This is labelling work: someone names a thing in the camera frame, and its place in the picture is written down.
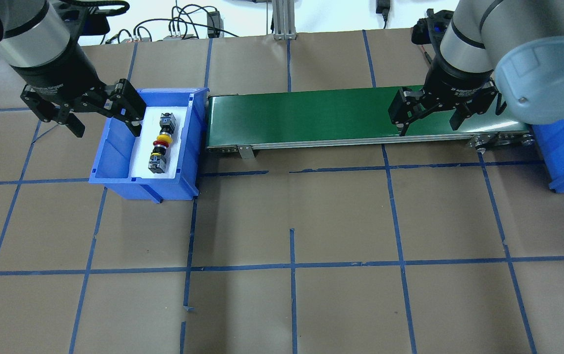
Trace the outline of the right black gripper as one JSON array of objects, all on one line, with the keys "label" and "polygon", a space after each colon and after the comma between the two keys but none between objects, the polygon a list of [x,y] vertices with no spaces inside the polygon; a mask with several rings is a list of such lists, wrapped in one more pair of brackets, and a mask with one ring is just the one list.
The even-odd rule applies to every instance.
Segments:
[{"label": "right black gripper", "polygon": [[470,73],[450,66],[433,66],[422,89],[400,87],[388,108],[399,137],[404,137],[415,121],[424,119],[426,111],[455,109],[449,119],[453,131],[459,130],[472,114],[486,113],[498,94],[492,73],[492,70]]}]

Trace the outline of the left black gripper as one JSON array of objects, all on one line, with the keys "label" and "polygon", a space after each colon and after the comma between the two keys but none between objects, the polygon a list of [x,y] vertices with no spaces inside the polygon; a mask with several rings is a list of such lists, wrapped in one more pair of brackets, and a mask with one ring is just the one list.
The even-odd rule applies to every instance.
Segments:
[{"label": "left black gripper", "polygon": [[33,79],[24,86],[20,99],[40,121],[60,123],[77,138],[84,136],[86,126],[76,117],[76,112],[115,118],[134,137],[140,137],[147,108],[125,78],[111,85],[98,78]]}]

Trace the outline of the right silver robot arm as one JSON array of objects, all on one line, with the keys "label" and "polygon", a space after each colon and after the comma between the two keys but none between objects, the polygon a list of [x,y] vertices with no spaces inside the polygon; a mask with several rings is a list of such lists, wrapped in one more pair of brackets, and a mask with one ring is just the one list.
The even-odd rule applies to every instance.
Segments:
[{"label": "right silver robot arm", "polygon": [[564,119],[564,0],[461,0],[455,11],[428,11],[411,41],[435,55],[423,87],[400,88],[390,104],[399,135],[442,111],[453,111],[457,130],[493,101],[522,123]]}]

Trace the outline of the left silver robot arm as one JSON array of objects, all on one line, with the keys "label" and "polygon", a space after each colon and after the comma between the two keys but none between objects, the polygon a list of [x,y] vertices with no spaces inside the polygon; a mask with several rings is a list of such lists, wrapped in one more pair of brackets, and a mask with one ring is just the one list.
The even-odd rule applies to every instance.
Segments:
[{"label": "left silver robot arm", "polygon": [[122,121],[142,132],[147,105],[127,79],[102,82],[57,8],[48,0],[0,0],[0,57],[26,82],[21,100],[42,122],[83,137],[77,113]]}]

